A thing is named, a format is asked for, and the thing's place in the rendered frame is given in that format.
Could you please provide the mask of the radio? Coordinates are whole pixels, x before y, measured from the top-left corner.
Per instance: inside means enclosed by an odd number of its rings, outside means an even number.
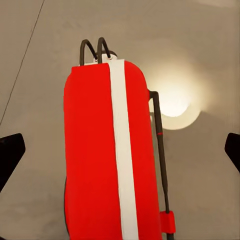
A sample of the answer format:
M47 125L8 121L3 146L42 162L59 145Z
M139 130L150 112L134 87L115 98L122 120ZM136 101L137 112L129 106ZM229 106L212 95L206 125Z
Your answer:
M84 64L88 45L93 63ZM102 50L102 45L104 50ZM153 99L165 211L159 211L149 101ZM174 240L159 93L133 63L117 60L103 37L82 40L80 64L64 87L69 240Z

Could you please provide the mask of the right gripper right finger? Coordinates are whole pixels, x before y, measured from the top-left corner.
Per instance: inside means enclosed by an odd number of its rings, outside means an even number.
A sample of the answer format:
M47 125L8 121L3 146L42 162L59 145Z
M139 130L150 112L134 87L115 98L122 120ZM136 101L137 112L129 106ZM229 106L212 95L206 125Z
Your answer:
M240 134L229 133L224 150L240 172Z

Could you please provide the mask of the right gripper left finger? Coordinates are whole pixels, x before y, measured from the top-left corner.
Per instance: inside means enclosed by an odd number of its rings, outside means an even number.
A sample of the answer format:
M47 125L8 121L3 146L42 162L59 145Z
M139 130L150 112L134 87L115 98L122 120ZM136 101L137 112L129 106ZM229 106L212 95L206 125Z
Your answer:
M21 133L0 138L0 192L25 153L25 150L25 143Z

